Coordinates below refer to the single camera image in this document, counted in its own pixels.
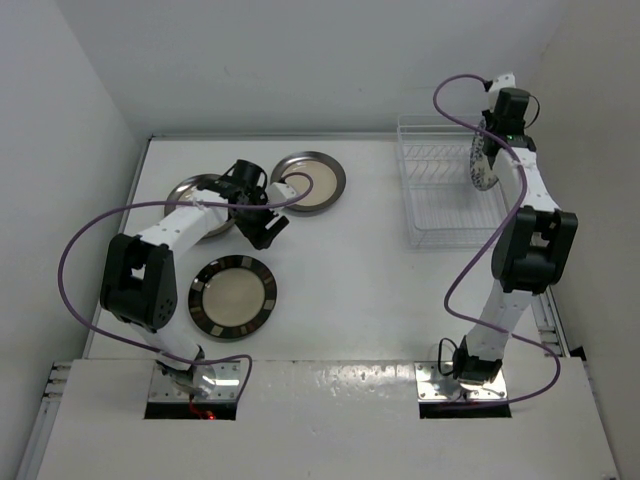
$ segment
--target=plate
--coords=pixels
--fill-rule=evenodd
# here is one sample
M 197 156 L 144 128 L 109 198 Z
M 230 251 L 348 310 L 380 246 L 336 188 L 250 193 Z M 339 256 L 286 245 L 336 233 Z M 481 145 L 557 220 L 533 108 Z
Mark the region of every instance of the plate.
M 189 313 L 207 335 L 237 340 L 255 332 L 276 305 L 276 279 L 246 255 L 214 260 L 191 282 Z
M 182 182 L 180 182 L 176 187 L 171 190 L 171 193 L 167 197 L 168 202 L 188 202 L 191 200 L 191 195 L 198 185 L 202 183 L 204 180 L 217 180 L 220 175 L 216 175 L 215 173 L 204 173 L 202 175 L 195 175 L 193 177 L 189 177 Z M 176 209 L 175 205 L 165 205 L 164 207 L 164 216 L 166 217 L 171 212 Z M 207 233 L 203 238 L 210 238 L 216 235 L 219 235 L 223 232 L 226 232 L 231 227 L 233 227 L 235 220 L 229 219 L 219 227 L 211 230 Z
M 287 208 L 298 212 L 316 212 L 334 204 L 344 192 L 347 176 L 338 161 L 321 152 L 299 152 L 278 162 L 271 172 L 271 182 L 278 182 L 285 175 L 304 172 L 313 178 L 313 189 L 300 202 Z M 286 180 L 297 192 L 304 192 L 309 182 L 304 177 L 290 177 Z

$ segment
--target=wall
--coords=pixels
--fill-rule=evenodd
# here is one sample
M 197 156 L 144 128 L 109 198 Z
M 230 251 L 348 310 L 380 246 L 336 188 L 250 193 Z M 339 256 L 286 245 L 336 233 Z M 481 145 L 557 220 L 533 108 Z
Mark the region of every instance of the wall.
M 527 79 L 564 0 L 58 0 L 138 131 L 391 130 L 460 69 Z M 477 85 L 451 111 L 484 107 Z
M 87 332 L 64 310 L 57 261 L 83 222 L 126 200 L 140 146 L 53 0 L 0 2 L 0 479 L 13 478 L 54 360 Z M 97 301 L 116 220 L 69 266 L 80 311 Z
M 578 235 L 555 288 L 583 345 L 623 478 L 640 472 L 640 3 L 580 0 L 547 50 L 533 91 L 541 169 Z

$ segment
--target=dish rack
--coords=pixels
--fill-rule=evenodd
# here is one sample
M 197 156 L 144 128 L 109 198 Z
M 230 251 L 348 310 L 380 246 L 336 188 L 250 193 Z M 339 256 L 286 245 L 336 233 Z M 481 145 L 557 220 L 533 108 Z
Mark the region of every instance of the dish rack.
M 506 215 L 499 185 L 481 192 L 471 183 L 472 140 L 473 132 L 444 117 L 398 117 L 398 164 L 412 247 L 480 247 Z

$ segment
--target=purple hose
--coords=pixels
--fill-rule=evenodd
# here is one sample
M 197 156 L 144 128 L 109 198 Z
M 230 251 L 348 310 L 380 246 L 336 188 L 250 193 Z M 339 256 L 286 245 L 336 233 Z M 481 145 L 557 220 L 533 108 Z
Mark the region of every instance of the purple hose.
M 233 208 L 236 210 L 269 210 L 272 208 L 286 207 L 288 205 L 292 205 L 294 203 L 299 202 L 300 200 L 305 198 L 307 195 L 309 195 L 309 193 L 311 193 L 311 190 L 313 189 L 313 179 L 309 175 L 303 172 L 291 173 L 289 175 L 286 175 L 282 179 L 284 180 L 285 178 L 293 175 L 306 177 L 307 180 L 309 181 L 309 188 L 307 188 L 307 190 L 301 195 L 298 195 L 297 197 L 287 200 L 285 202 L 274 203 L 271 205 L 235 205 L 235 204 L 222 203 L 222 202 L 200 202 L 199 204 L 204 205 L 206 207 Z M 145 343 L 136 342 L 135 340 L 130 340 L 128 338 L 121 337 L 120 335 L 116 335 L 114 333 L 111 333 L 96 327 L 89 320 L 85 319 L 82 315 L 80 315 L 80 313 L 73 307 L 73 305 L 69 301 L 69 297 L 67 296 L 67 292 L 64 288 L 64 266 L 67 261 L 67 257 L 69 256 L 69 252 L 71 251 L 71 248 L 87 230 L 89 230 L 91 227 L 93 227 L 96 223 L 100 222 L 101 220 L 104 220 L 105 218 L 110 217 L 112 215 L 116 215 L 118 213 L 126 212 L 127 210 L 134 210 L 136 208 L 145 208 L 145 207 L 164 206 L 164 205 L 192 207 L 193 203 L 178 202 L 178 201 L 175 201 L 175 202 L 153 201 L 153 202 L 132 203 L 131 205 L 126 205 L 124 207 L 117 207 L 109 210 L 108 212 L 103 213 L 102 215 L 98 215 L 96 218 L 94 218 L 89 223 L 84 225 L 80 230 L 78 230 L 78 232 L 73 237 L 71 237 L 71 240 L 69 240 L 69 243 L 67 243 L 67 246 L 64 248 L 64 251 L 62 252 L 62 256 L 60 257 L 60 262 L 58 263 L 58 291 L 60 292 L 60 297 L 62 297 L 62 302 L 64 303 L 65 307 L 67 307 L 67 310 L 69 310 L 73 318 L 75 318 L 78 322 L 80 322 L 82 325 L 87 327 L 89 330 L 99 333 L 100 335 L 104 335 L 105 337 L 109 337 L 114 340 L 118 340 L 120 342 L 126 343 L 127 345 L 132 345 L 134 347 L 142 348 L 150 352 L 162 354 L 163 356 L 170 358 L 171 360 L 186 363 L 188 365 L 197 365 L 197 366 L 215 365 L 216 363 L 231 362 L 234 360 L 241 360 L 243 358 L 248 360 L 249 367 L 247 368 L 247 374 L 244 377 L 244 382 L 242 383 L 242 386 L 240 387 L 240 391 L 238 392 L 238 396 L 236 397 L 236 401 L 240 401 L 240 397 L 242 396 L 242 393 L 244 392 L 244 389 L 247 386 L 247 382 L 249 381 L 249 377 L 251 376 L 251 370 L 253 369 L 253 358 L 251 358 L 251 355 L 239 354 L 239 355 L 231 355 L 229 357 L 219 358 L 216 360 L 198 360 L 198 361 L 189 360 L 186 358 L 180 358 L 171 353 L 163 352 L 160 349 L 152 347 Z
M 452 82 L 454 80 L 461 79 L 461 78 L 471 78 L 473 80 L 478 80 L 478 81 L 480 81 L 482 83 L 485 82 L 484 78 L 480 77 L 479 75 L 473 75 L 473 74 L 470 74 L 470 73 L 463 73 L 463 74 L 460 74 L 460 75 L 454 75 L 453 77 L 447 78 L 440 85 L 438 85 L 438 87 L 436 88 L 435 92 L 433 92 L 433 106 L 435 107 L 435 109 L 438 111 L 438 113 L 440 115 L 442 115 L 443 117 L 445 117 L 448 120 L 451 120 L 453 123 L 456 123 L 456 124 L 461 125 L 461 126 L 463 126 L 465 128 L 468 128 L 469 130 L 473 130 L 474 132 L 478 132 L 481 135 L 484 135 L 485 137 L 488 137 L 488 138 L 494 140 L 498 145 L 500 145 L 502 148 L 504 148 L 516 162 L 520 163 L 520 158 L 518 158 L 518 154 L 515 152 L 515 150 L 513 148 L 511 148 L 511 146 L 508 145 L 500 137 L 494 135 L 493 133 L 491 133 L 491 132 L 489 132 L 489 131 L 487 131 L 487 130 L 485 130 L 483 128 L 479 128 L 479 127 L 477 127 L 475 125 L 472 125 L 472 124 L 470 124 L 468 122 L 465 122 L 463 120 L 455 118 L 452 115 L 449 115 L 447 112 L 445 112 L 440 107 L 440 105 L 438 104 L 438 95 L 440 93 L 440 90 L 442 90 L 442 88 L 445 85 L 447 85 L 448 83 L 450 83 L 450 82 Z M 491 237 L 489 237 L 489 240 L 487 240 L 487 242 L 480 248 L 480 250 L 478 250 L 478 252 L 473 256 L 473 258 L 467 264 L 467 266 L 465 266 L 462 269 L 462 272 L 460 272 L 460 274 L 456 277 L 456 279 L 451 284 L 451 287 L 449 287 L 449 290 L 447 290 L 446 295 L 444 296 L 444 308 L 450 315 L 453 315 L 454 317 L 460 318 L 462 320 L 466 320 L 468 322 L 475 323 L 477 325 L 482 325 L 483 327 L 487 327 L 487 328 L 490 328 L 492 330 L 495 330 L 495 331 L 501 332 L 501 333 L 509 333 L 509 332 L 507 330 L 505 330 L 504 328 L 500 328 L 500 327 L 498 327 L 496 325 L 492 325 L 490 323 L 483 322 L 479 318 L 470 317 L 468 315 L 464 315 L 462 313 L 456 312 L 453 308 L 451 308 L 450 303 L 451 303 L 451 297 L 453 295 L 453 292 L 455 292 L 456 288 L 458 288 L 458 286 L 460 285 L 460 283 L 462 282 L 464 277 L 467 276 L 467 274 L 478 263 L 480 258 L 487 252 L 487 250 L 489 250 L 489 248 L 491 248 L 491 245 L 493 244 L 493 242 L 495 242 L 498 239 L 500 234 L 503 232 L 503 230 L 508 225 L 508 223 L 511 221 L 511 219 L 516 215 L 516 213 L 518 212 L 518 209 L 522 205 L 522 202 L 524 201 L 524 199 L 525 199 L 525 197 L 527 195 L 527 188 L 528 188 L 528 186 L 527 186 L 527 177 L 525 175 L 525 171 L 524 171 L 524 168 L 522 167 L 522 165 L 518 166 L 518 173 L 520 174 L 520 178 L 522 180 L 522 191 L 520 192 L 520 196 L 516 200 L 516 203 L 514 204 L 513 208 L 511 208 L 511 210 L 509 210 L 509 213 L 507 213 L 507 216 L 504 218 L 504 220 L 502 220 L 502 223 L 500 224 L 500 226 L 498 226 L 496 231 L 493 232 Z M 511 400 L 504 400 L 504 401 L 500 401 L 500 402 L 465 404 L 465 405 L 447 404 L 443 408 L 447 408 L 447 409 L 490 408 L 490 407 L 495 406 L 496 404 L 498 404 L 498 405 L 509 405 L 509 404 L 512 404 L 512 403 L 523 402 L 525 400 L 529 400 L 531 398 L 537 397 L 538 395 L 542 395 L 546 391 L 550 390 L 558 382 L 558 379 L 560 378 L 560 371 L 561 371 L 561 368 L 562 368 L 561 365 L 560 365 L 560 359 L 558 358 L 558 356 L 549 347 L 547 347 L 546 345 L 544 345 L 544 344 L 542 344 L 540 342 L 536 342 L 534 340 L 530 340 L 528 338 L 525 338 L 525 337 L 523 337 L 521 335 L 517 335 L 515 333 L 511 334 L 511 336 L 513 338 L 515 338 L 516 340 L 519 340 L 521 342 L 528 343 L 529 345 L 534 345 L 534 346 L 536 346 L 538 348 L 541 348 L 542 350 L 544 350 L 546 353 L 548 353 L 553 358 L 553 360 L 555 361 L 555 364 L 556 364 L 556 372 L 555 372 L 555 375 L 553 376 L 553 378 L 551 379 L 551 381 L 547 385 L 545 385 L 544 387 L 540 388 L 539 390 L 536 390 L 535 392 L 529 393 L 527 395 L 522 395 L 521 397 L 516 397 L 516 398 L 513 398 Z

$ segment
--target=purple cable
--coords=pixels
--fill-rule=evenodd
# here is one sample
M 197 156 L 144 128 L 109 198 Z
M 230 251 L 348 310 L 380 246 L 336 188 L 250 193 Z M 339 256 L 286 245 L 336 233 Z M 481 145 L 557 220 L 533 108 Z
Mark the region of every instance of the purple cable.
M 500 137 L 494 135 L 493 133 L 477 127 L 475 125 L 472 125 L 468 122 L 465 122 L 464 120 L 460 120 L 452 115 L 449 115 L 447 112 L 445 112 L 440 105 L 438 104 L 438 94 L 440 93 L 440 90 L 442 90 L 442 88 L 447 85 L 450 82 L 453 82 L 454 80 L 458 80 L 461 78 L 471 78 L 473 80 L 478 80 L 479 82 L 485 83 L 486 80 L 482 77 L 480 77 L 479 75 L 474 75 L 474 74 L 470 74 L 470 73 L 463 73 L 460 75 L 454 75 L 453 77 L 447 78 L 446 80 L 444 80 L 440 85 L 438 85 L 438 87 L 436 88 L 435 92 L 433 92 L 433 106 L 435 107 L 435 109 L 438 111 L 438 113 L 440 115 L 442 115 L 443 117 L 445 117 L 448 120 L 451 120 L 452 122 L 461 125 L 465 128 L 468 128 L 469 130 L 473 130 L 474 132 L 478 132 L 481 135 L 488 137 L 492 140 L 494 140 L 498 145 L 500 145 L 502 148 L 504 148 L 509 155 L 511 155 L 511 157 L 518 163 L 520 163 L 520 158 L 518 157 L 518 154 L 515 152 L 515 150 L 513 148 L 511 148 L 511 146 L 509 144 L 507 144 L 504 140 L 502 140 Z M 524 168 L 522 167 L 522 165 L 518 165 L 518 173 L 520 174 L 520 178 L 522 181 L 522 191 L 520 192 L 520 196 L 518 197 L 518 199 L 516 200 L 516 203 L 514 204 L 513 208 L 511 208 L 511 210 L 509 211 L 509 213 L 507 213 L 507 216 L 504 218 L 504 220 L 502 220 L 502 223 L 498 226 L 498 228 L 496 229 L 495 232 L 493 232 L 493 234 L 491 235 L 491 237 L 489 237 L 489 240 L 487 240 L 487 242 L 480 248 L 480 250 L 478 250 L 478 252 L 473 256 L 473 258 L 471 259 L 471 261 L 467 264 L 467 266 L 465 266 L 462 269 L 462 272 L 460 272 L 460 274 L 456 277 L 456 279 L 453 281 L 453 283 L 451 284 L 451 287 L 449 287 L 449 290 L 447 290 L 446 295 L 444 296 L 444 308 L 445 310 L 450 314 L 453 315 L 454 317 L 460 318 L 462 320 L 466 320 L 468 322 L 472 322 L 475 323 L 477 325 L 482 325 L 483 327 L 487 327 L 490 328 L 492 330 L 495 330 L 497 332 L 500 333 L 509 333 L 507 330 L 505 330 L 504 328 L 500 328 L 496 325 L 492 325 L 490 323 L 484 322 L 482 320 L 480 320 L 479 318 L 474 318 L 474 317 L 470 317 L 468 315 L 464 315 L 462 313 L 456 312 L 453 308 L 451 308 L 450 302 L 451 302 L 451 296 L 453 295 L 453 292 L 455 292 L 456 288 L 458 288 L 458 286 L 460 285 L 460 283 L 462 282 L 462 280 L 467 276 L 467 274 L 471 271 L 471 269 L 478 263 L 478 261 L 480 260 L 480 258 L 482 258 L 482 256 L 487 252 L 487 250 L 489 250 L 489 248 L 491 248 L 491 245 L 493 244 L 493 242 L 495 242 L 498 237 L 500 236 L 500 234 L 503 232 L 503 230 L 505 229 L 505 227 L 508 225 L 508 223 L 511 221 L 511 219 L 516 215 L 516 213 L 518 212 L 518 209 L 520 208 L 520 206 L 522 205 L 522 202 L 524 201 L 526 195 L 527 195 L 527 176 L 525 174 Z M 555 361 L 556 364 L 556 372 L 555 375 L 553 376 L 553 378 L 551 379 L 551 381 L 545 385 L 544 387 L 540 388 L 539 390 L 536 390 L 535 392 L 529 393 L 527 395 L 522 395 L 520 397 L 516 397 L 513 398 L 511 400 L 504 400 L 504 401 L 500 401 L 500 402 L 489 402 L 489 403 L 477 403 L 477 404 L 466 404 L 464 406 L 462 405 L 452 405 L 452 404 L 447 404 L 446 407 L 443 408 L 447 408 L 447 409 L 463 409 L 463 408 L 490 408 L 495 406 L 496 404 L 498 405 L 510 405 L 512 403 L 517 403 L 517 402 L 523 402 L 525 400 L 529 400 L 531 398 L 537 397 L 538 395 L 542 395 L 543 393 L 545 393 L 546 391 L 550 390 L 557 382 L 558 379 L 560 378 L 560 371 L 561 371 L 561 364 L 560 364 L 560 359 L 558 358 L 558 356 L 546 345 L 540 343 L 540 342 L 536 342 L 534 340 L 530 340 L 526 337 L 523 337 L 521 335 L 517 335 L 515 333 L 512 333 L 511 336 L 513 338 L 515 338 L 516 340 L 519 340 L 521 342 L 524 343 L 528 343 L 529 345 L 533 345 L 536 346 L 538 348 L 541 348 L 542 350 L 544 350 L 546 353 L 548 353 L 553 360 Z
M 303 172 L 290 173 L 289 175 L 282 177 L 282 180 L 294 175 L 306 177 L 306 179 L 309 181 L 309 188 L 307 188 L 307 190 L 304 193 L 298 195 L 295 198 L 287 200 L 285 202 L 274 203 L 271 205 L 235 205 L 231 203 L 222 203 L 222 202 L 199 202 L 199 205 L 203 205 L 205 207 L 233 208 L 236 210 L 270 210 L 273 208 L 282 208 L 288 205 L 293 205 L 294 203 L 299 202 L 300 200 L 305 198 L 307 195 L 309 195 L 309 193 L 311 193 L 311 190 L 313 189 L 313 179 L 309 175 Z M 253 358 L 251 358 L 251 355 L 248 355 L 248 354 L 231 355 L 229 357 L 219 358 L 216 360 L 189 360 L 186 358 L 180 358 L 171 353 L 163 352 L 159 348 L 152 347 L 145 343 L 136 342 L 135 340 L 130 340 L 126 337 L 121 337 L 120 335 L 116 335 L 115 333 L 111 333 L 96 327 L 89 320 L 85 319 L 82 315 L 80 315 L 80 313 L 73 307 L 73 305 L 69 301 L 69 297 L 67 296 L 67 292 L 64 288 L 64 266 L 67 261 L 67 257 L 69 256 L 69 252 L 71 251 L 71 248 L 87 230 L 89 230 L 96 223 L 104 220 L 105 218 L 110 217 L 112 215 L 116 215 L 118 213 L 126 212 L 127 210 L 134 210 L 136 208 L 145 208 L 145 207 L 165 206 L 165 205 L 193 207 L 192 202 L 179 202 L 179 201 L 169 202 L 169 201 L 158 200 L 153 202 L 132 203 L 124 207 L 117 207 L 117 208 L 111 209 L 108 212 L 98 215 L 96 218 L 94 218 L 93 220 L 88 222 L 86 225 L 84 225 L 80 230 L 78 230 L 76 234 L 73 237 L 71 237 L 71 240 L 69 240 L 69 243 L 67 243 L 67 246 L 64 248 L 62 252 L 62 256 L 60 257 L 60 262 L 58 263 L 58 291 L 60 292 L 60 297 L 62 297 L 62 302 L 64 303 L 65 307 L 67 307 L 67 310 L 69 310 L 73 318 L 75 318 L 78 322 L 80 322 L 82 325 L 87 327 L 89 330 L 99 333 L 100 335 L 104 335 L 105 337 L 118 340 L 119 342 L 126 343 L 127 345 L 132 345 L 134 347 L 142 348 L 150 352 L 159 353 L 167 358 L 170 358 L 171 360 L 186 363 L 188 365 L 203 366 L 203 365 L 215 365 L 217 363 L 231 362 L 231 361 L 240 360 L 243 358 L 246 359 L 249 362 L 249 367 L 247 368 L 247 374 L 244 377 L 244 382 L 242 382 L 242 386 L 240 387 L 240 390 L 238 391 L 238 396 L 236 397 L 236 402 L 239 402 L 240 397 L 242 396 L 242 393 L 244 392 L 244 389 L 247 386 L 249 377 L 251 376 L 251 370 L 253 369 Z

